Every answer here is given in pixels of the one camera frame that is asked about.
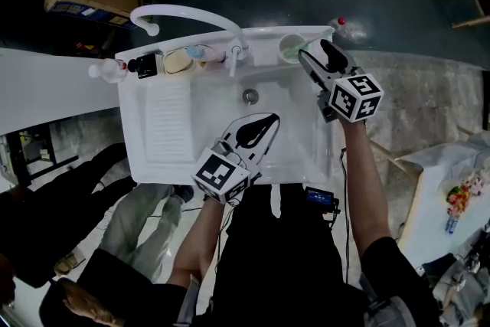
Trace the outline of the person's black clothing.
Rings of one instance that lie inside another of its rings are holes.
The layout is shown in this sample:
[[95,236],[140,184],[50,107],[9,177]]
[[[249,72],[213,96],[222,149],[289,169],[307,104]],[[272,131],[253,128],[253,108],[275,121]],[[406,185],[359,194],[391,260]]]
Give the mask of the person's black clothing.
[[340,254],[323,216],[298,184],[282,185],[281,215],[272,213],[270,185],[244,193],[206,313],[207,327],[364,327],[368,296],[345,283]]

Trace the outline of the white cup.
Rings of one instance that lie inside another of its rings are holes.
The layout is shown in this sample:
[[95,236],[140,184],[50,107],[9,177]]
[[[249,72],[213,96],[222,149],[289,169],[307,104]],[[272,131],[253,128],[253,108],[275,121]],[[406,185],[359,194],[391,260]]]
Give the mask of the white cup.
[[284,57],[281,53],[291,47],[295,47],[298,44],[305,42],[306,39],[299,34],[287,34],[283,36],[279,41],[279,57],[288,64],[298,64],[298,54],[292,57]]

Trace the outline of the soap dish with yellow soap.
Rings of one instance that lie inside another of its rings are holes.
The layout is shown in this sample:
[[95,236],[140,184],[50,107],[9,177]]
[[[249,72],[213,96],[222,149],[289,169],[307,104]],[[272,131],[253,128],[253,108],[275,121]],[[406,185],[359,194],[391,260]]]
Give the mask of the soap dish with yellow soap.
[[188,56],[186,48],[179,48],[164,56],[163,65],[167,74],[178,74],[191,70],[194,60]]

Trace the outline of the green toothbrush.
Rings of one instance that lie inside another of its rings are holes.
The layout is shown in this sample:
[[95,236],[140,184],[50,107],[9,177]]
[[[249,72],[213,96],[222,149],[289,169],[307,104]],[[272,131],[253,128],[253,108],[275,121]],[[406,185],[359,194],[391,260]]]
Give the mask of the green toothbrush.
[[288,48],[284,50],[281,55],[284,57],[292,57],[293,55],[297,55],[300,50],[304,50],[306,47],[308,47],[313,41],[319,40],[319,39],[332,39],[333,32],[332,31],[325,31],[324,33],[320,34],[319,36],[312,38],[310,40],[307,40],[301,44],[296,45],[295,47]]

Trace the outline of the white curved faucet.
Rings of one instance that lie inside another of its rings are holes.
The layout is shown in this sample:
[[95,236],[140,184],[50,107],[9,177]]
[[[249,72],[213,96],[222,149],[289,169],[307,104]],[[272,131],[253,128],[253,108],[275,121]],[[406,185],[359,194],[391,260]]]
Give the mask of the white curved faucet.
[[230,77],[235,76],[239,60],[249,60],[252,57],[252,50],[241,27],[221,15],[183,5],[155,4],[135,8],[130,13],[130,20],[137,27],[144,29],[149,36],[154,37],[159,33],[159,26],[145,20],[145,17],[152,16],[187,18],[229,31],[239,42],[237,48],[231,49]]

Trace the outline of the white sink basin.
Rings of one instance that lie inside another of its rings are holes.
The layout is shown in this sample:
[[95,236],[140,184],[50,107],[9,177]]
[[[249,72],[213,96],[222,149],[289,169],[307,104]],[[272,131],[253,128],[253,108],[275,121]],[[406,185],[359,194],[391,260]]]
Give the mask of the white sink basin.
[[228,31],[185,36],[119,54],[145,54],[205,44],[223,51],[222,63],[193,65],[176,74],[139,78],[118,86],[123,135],[133,178],[142,183],[189,184],[201,153],[235,119],[275,113],[279,131],[260,162],[261,182],[325,183],[332,174],[332,128],[317,105],[319,87],[299,64],[285,62],[280,41],[289,34],[310,39],[320,26],[247,28],[251,55],[234,60],[237,39]]

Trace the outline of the clear bottle red cap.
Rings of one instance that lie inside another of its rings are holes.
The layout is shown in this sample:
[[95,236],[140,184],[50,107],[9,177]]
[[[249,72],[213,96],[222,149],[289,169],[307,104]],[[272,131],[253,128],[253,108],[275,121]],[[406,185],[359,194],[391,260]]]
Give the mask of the clear bottle red cap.
[[334,29],[333,41],[335,43],[363,44],[368,39],[361,25],[344,17],[333,18],[328,22],[328,26]]

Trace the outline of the person's right forearm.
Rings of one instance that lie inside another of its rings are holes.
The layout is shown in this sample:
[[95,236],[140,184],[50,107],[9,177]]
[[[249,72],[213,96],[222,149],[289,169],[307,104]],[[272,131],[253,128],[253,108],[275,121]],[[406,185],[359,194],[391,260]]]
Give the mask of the person's right forearm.
[[346,144],[351,227],[358,255],[362,256],[373,242],[390,236],[387,199],[364,124],[340,123]]

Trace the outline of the person's left forearm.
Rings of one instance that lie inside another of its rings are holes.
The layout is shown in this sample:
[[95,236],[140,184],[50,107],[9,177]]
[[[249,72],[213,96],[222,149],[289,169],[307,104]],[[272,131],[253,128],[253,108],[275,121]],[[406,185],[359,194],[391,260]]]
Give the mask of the person's left forearm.
[[167,284],[187,288],[194,277],[199,283],[211,265],[224,214],[224,205],[208,198],[176,253]]

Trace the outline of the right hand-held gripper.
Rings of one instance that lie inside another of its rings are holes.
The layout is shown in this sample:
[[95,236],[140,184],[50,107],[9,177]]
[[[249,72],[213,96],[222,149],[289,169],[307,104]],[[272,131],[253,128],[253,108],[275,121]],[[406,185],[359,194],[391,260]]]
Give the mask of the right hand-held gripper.
[[[345,119],[356,123],[374,116],[384,96],[381,85],[372,74],[355,74],[358,65],[354,58],[338,45],[321,39],[320,46],[328,57],[327,66],[303,49],[299,50],[298,59],[312,81],[324,90],[317,100],[324,120],[329,123]],[[351,76],[332,82],[331,73]]]

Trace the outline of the small black box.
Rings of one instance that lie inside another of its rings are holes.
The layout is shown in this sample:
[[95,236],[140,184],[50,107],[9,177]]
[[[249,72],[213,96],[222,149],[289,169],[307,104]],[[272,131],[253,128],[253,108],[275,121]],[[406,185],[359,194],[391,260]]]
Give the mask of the small black box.
[[154,77],[158,74],[155,54],[146,54],[132,59],[127,66],[129,72],[136,74],[139,79]]

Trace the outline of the clear bottle white cap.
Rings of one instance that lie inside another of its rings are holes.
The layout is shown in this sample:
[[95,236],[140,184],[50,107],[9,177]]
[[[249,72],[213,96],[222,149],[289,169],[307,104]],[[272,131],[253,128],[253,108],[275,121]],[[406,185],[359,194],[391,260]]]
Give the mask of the clear bottle white cap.
[[128,66],[123,60],[104,59],[98,64],[92,64],[88,73],[92,78],[101,78],[107,83],[120,83],[128,74]]

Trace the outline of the small black screen device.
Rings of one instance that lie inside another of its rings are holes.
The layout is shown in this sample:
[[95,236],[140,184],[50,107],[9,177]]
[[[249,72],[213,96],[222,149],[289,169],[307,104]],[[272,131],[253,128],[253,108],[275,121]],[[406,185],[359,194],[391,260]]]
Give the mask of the small black screen device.
[[338,208],[339,200],[330,191],[308,186],[305,188],[305,197],[308,212],[332,216],[341,212]]

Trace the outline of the white covered wooden table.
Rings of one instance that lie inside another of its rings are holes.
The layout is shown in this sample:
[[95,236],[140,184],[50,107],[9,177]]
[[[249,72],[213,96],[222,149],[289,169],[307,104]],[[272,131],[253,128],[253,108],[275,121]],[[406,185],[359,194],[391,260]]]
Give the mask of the white covered wooden table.
[[446,196],[470,172],[490,171],[490,131],[465,141],[443,143],[400,158],[421,167],[415,195],[398,242],[415,268],[455,252],[490,220],[490,175],[482,194],[471,198],[454,231],[446,231],[449,220]]

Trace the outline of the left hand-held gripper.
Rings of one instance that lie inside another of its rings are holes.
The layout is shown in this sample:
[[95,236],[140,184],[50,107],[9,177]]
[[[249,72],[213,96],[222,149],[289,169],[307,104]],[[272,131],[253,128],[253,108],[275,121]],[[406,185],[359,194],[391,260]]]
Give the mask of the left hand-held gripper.
[[222,139],[206,148],[191,177],[210,198],[226,205],[261,177],[258,164],[280,128],[275,113],[253,113],[231,122]]

